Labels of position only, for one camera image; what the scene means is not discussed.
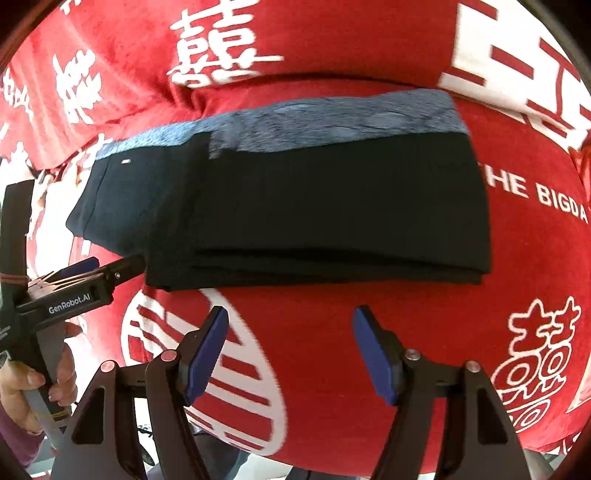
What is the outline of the person's left hand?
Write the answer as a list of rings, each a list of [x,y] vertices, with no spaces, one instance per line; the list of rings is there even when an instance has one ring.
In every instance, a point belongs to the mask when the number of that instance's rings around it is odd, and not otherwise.
[[[62,345],[62,355],[56,370],[56,382],[48,397],[60,407],[69,407],[77,398],[75,361],[70,346]],[[45,384],[45,377],[18,361],[7,361],[1,368],[1,405],[8,417],[21,429],[32,435],[43,432],[25,396]]]

